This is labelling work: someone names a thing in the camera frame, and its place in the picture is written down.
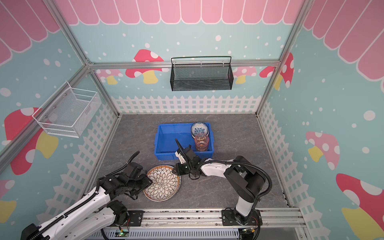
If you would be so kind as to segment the brown floral pattern plate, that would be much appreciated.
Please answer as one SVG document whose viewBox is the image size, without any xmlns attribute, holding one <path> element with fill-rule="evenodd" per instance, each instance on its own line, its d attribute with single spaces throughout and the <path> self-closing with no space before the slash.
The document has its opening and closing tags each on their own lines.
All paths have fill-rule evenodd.
<svg viewBox="0 0 384 240">
<path fill-rule="evenodd" d="M 173 173 L 173 169 L 169 165 L 159 165 L 147 172 L 152 184 L 144 190 L 144 194 L 149 200 L 164 202 L 178 193 L 182 179 Z"/>
</svg>

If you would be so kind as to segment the red transparent plastic cup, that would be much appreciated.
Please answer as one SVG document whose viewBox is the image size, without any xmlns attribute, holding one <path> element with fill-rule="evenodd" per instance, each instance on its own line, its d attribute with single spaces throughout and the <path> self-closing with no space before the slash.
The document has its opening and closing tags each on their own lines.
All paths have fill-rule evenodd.
<svg viewBox="0 0 384 240">
<path fill-rule="evenodd" d="M 200 133 L 194 138 L 197 151 L 204 152 L 208 149 L 210 138 L 207 134 Z"/>
</svg>

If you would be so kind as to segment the blue floral ceramic bowl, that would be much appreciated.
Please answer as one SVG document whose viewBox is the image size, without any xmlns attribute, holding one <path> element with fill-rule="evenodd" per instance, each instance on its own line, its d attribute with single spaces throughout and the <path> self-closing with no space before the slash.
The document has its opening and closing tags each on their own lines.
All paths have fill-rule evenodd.
<svg viewBox="0 0 384 240">
<path fill-rule="evenodd" d="M 203 122 L 195 122 L 191 126 L 191 135 L 195 138 L 198 134 L 206 134 L 209 135 L 210 129 L 206 123 Z"/>
</svg>

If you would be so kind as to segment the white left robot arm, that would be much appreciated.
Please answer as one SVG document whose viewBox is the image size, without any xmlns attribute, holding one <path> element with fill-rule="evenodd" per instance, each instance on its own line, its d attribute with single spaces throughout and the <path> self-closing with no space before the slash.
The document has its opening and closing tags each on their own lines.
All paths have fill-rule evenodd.
<svg viewBox="0 0 384 240">
<path fill-rule="evenodd" d="M 30 224 L 21 233 L 22 240 L 83 240 L 111 225 L 131 221 L 127 208 L 117 200 L 127 196 L 136 200 L 153 182 L 140 164 L 133 160 L 96 181 L 96 186 L 62 213 L 40 224 Z"/>
</svg>

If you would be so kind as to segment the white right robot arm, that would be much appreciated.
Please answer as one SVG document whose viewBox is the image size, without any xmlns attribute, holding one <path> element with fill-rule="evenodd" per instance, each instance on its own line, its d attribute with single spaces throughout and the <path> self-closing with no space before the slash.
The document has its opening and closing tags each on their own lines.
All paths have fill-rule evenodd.
<svg viewBox="0 0 384 240">
<path fill-rule="evenodd" d="M 178 139 L 175 141 L 178 146 L 175 155 L 180 162 L 173 168 L 173 174 L 187 175 L 191 180 L 197 180 L 201 176 L 224 178 L 238 194 L 236 206 L 233 209 L 222 210 L 224 225 L 256 224 L 260 226 L 262 224 L 260 213 L 254 207 L 260 198 L 267 195 L 272 189 L 273 182 L 266 171 L 252 165 L 242 156 L 237 156 L 229 161 L 201 159 L 191 149 L 191 146 L 184 148 Z"/>
</svg>

